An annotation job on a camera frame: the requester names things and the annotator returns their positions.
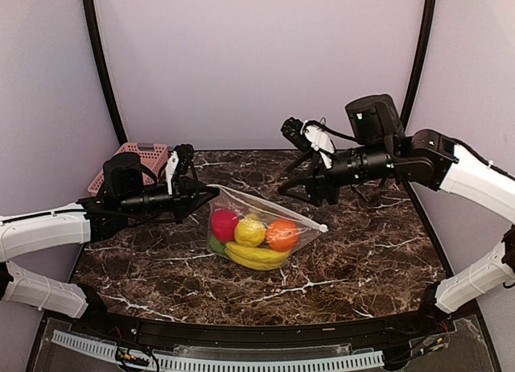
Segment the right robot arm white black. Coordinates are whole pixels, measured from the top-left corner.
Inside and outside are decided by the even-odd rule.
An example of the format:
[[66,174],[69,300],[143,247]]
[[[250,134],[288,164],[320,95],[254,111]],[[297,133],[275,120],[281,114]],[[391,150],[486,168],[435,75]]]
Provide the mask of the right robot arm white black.
[[407,136],[388,94],[359,98],[345,111],[350,139],[358,146],[344,151],[332,141],[339,132],[321,121],[288,118],[282,124],[283,137],[303,153],[288,168],[310,164],[282,184],[280,194],[314,206],[334,205],[342,187],[395,179],[460,196],[514,220],[514,177],[466,143],[430,129]]

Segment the yellow fake lemon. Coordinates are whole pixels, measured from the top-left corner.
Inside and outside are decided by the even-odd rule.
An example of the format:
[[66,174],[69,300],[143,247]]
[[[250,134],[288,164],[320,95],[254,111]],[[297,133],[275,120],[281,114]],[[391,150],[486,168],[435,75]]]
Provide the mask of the yellow fake lemon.
[[265,241],[266,226],[254,213],[241,219],[234,232],[235,241],[246,247],[257,247]]

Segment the clear polka dot zip bag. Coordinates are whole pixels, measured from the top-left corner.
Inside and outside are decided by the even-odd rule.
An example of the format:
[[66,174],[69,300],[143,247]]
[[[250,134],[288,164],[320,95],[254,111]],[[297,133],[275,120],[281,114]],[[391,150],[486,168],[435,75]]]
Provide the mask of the clear polka dot zip bag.
[[286,207],[220,184],[209,201],[207,248],[255,271],[281,268],[296,251],[328,231]]

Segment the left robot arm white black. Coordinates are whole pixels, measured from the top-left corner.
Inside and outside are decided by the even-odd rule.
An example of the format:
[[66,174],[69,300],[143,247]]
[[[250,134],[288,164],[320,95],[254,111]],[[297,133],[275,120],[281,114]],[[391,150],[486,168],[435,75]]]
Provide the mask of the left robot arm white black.
[[193,155],[192,145],[181,144],[165,166],[153,172],[138,153],[117,153],[103,164],[104,180],[96,196],[57,209],[2,217],[1,300],[81,319],[97,337],[108,336],[113,318],[92,287],[36,274],[14,259],[52,247],[104,241],[131,220],[182,222],[220,193],[199,181]]

